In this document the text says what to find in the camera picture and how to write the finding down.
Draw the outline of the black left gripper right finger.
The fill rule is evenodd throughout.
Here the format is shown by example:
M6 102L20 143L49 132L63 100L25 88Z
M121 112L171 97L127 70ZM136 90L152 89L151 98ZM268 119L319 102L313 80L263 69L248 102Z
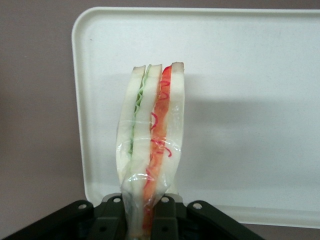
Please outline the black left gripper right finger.
M153 240L262 240L263 238L216 207L196 200L188 205L166 194L154 207Z

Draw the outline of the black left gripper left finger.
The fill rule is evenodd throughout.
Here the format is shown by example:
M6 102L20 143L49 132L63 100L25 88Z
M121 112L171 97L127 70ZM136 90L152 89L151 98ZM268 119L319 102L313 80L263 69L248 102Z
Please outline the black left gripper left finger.
M123 240L127 224L120 193L98 206L77 200L5 237L6 240Z

